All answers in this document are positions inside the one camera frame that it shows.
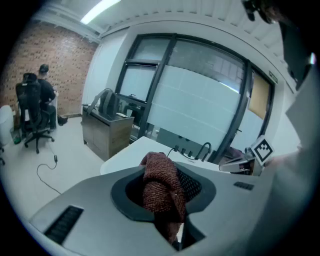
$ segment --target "floor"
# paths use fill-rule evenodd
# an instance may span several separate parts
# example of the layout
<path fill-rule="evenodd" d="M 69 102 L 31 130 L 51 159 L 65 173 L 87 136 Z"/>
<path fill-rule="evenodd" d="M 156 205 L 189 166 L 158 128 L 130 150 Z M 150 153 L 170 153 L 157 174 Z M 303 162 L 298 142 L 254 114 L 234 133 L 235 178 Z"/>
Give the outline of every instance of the floor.
<path fill-rule="evenodd" d="M 78 182 L 100 175 L 103 161 L 83 143 L 81 117 L 69 118 L 64 126 L 58 126 L 50 139 L 39 140 L 39 154 L 36 143 L 32 141 L 28 148 L 21 142 L 13 142 L 4 147 L 2 157 L 5 166 L 0 166 L 0 178 L 7 196 L 21 218 L 29 220 L 41 207 L 59 194 L 42 183 L 37 176 L 39 164 L 57 166 L 50 170 L 39 167 L 39 176 L 60 193 L 65 192 Z"/>

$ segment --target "man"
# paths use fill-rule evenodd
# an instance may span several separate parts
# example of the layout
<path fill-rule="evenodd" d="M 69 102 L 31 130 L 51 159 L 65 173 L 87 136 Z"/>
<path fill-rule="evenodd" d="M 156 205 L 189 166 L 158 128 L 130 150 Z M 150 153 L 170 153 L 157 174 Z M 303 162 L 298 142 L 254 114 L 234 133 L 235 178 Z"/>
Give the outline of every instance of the man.
<path fill-rule="evenodd" d="M 48 75 L 49 66 L 47 64 L 42 64 L 39 68 L 38 82 L 41 85 L 41 103 L 40 108 L 50 115 L 50 130 L 56 129 L 56 115 L 57 110 L 54 106 L 49 105 L 49 103 L 56 97 L 52 85 L 45 80 Z"/>

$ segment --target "cable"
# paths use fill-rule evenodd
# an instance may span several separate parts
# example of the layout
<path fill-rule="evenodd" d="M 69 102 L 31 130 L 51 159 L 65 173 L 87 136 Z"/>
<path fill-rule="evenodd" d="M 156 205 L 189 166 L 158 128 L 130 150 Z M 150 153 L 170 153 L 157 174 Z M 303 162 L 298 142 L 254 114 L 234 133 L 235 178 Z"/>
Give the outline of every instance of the cable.
<path fill-rule="evenodd" d="M 171 148 L 170 149 L 170 151 L 169 151 L 169 153 L 166 155 L 166 157 L 169 157 L 169 155 L 170 155 L 170 153 L 171 153 L 171 151 L 172 150 L 174 150 L 174 148 Z M 192 158 L 190 158 L 190 157 L 187 157 L 187 156 L 185 156 L 184 154 L 182 154 L 179 150 L 177 150 L 181 155 L 183 155 L 185 158 L 188 158 L 189 160 L 198 160 L 198 159 L 192 159 Z"/>
<path fill-rule="evenodd" d="M 49 165 L 47 165 L 46 163 L 41 163 L 38 165 L 37 169 L 36 169 L 36 175 L 38 175 L 40 181 L 42 181 L 44 184 L 46 184 L 49 188 L 51 188 L 52 190 L 56 191 L 57 193 L 59 193 L 61 195 L 61 193 L 56 190 L 55 188 L 53 188 L 52 186 L 50 186 L 48 183 L 46 183 L 44 180 L 41 179 L 41 177 L 39 176 L 38 174 L 38 170 L 39 170 L 39 167 L 40 166 L 47 166 L 50 170 L 54 170 L 56 167 L 57 167 L 57 162 L 58 162 L 58 159 L 57 159 L 57 156 L 55 155 L 54 156 L 54 161 L 55 161 L 55 166 L 53 168 L 51 168 Z"/>

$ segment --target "black shirt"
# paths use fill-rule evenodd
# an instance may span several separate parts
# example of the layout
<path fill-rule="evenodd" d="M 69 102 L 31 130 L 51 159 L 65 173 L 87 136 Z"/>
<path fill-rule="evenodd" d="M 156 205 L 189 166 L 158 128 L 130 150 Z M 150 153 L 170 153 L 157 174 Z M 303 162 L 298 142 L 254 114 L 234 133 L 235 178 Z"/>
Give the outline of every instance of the black shirt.
<path fill-rule="evenodd" d="M 41 85 L 41 105 L 52 101 L 56 97 L 52 85 L 43 79 L 38 79 L 38 82 Z"/>

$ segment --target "black mesh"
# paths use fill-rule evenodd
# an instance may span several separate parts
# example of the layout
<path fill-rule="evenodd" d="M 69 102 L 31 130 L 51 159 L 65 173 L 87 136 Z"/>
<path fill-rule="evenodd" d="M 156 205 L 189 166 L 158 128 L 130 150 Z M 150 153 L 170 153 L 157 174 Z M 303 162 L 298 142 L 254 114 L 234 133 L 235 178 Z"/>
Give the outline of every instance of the black mesh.
<path fill-rule="evenodd" d="M 185 200 L 186 202 L 189 202 L 200 193 L 202 186 L 200 182 L 196 181 L 194 178 L 190 177 L 179 169 L 177 169 L 177 174 L 181 187 L 184 190 Z"/>

